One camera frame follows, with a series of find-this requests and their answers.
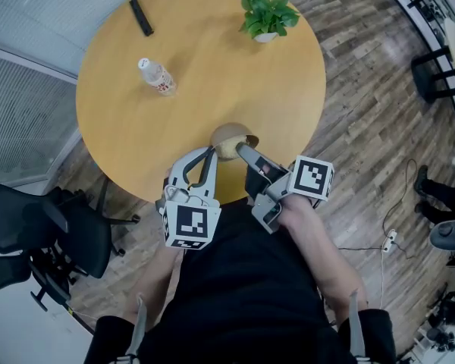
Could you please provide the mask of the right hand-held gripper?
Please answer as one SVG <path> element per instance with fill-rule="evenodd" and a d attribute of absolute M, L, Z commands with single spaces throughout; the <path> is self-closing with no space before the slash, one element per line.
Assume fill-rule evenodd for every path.
<path fill-rule="evenodd" d="M 248 164 L 246 192 L 254 200 L 252 215 L 272 234 L 279 228 L 281 200 L 291 194 L 328 200 L 334 178 L 330 162 L 299 155 L 293 169 L 277 165 L 247 143 L 238 143 L 237 154 Z"/>

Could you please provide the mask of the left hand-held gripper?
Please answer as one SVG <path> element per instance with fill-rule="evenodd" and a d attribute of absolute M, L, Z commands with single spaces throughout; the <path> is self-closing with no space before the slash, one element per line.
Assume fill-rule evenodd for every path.
<path fill-rule="evenodd" d="M 188 174 L 202 162 L 199 180 Z M 221 206 L 215 196 L 218 154 L 213 146 L 188 152 L 171 168 L 162 198 L 155 202 L 162 217 L 165 245 L 177 249 L 203 249 L 213 240 Z M 189 191 L 180 187 L 189 187 Z"/>

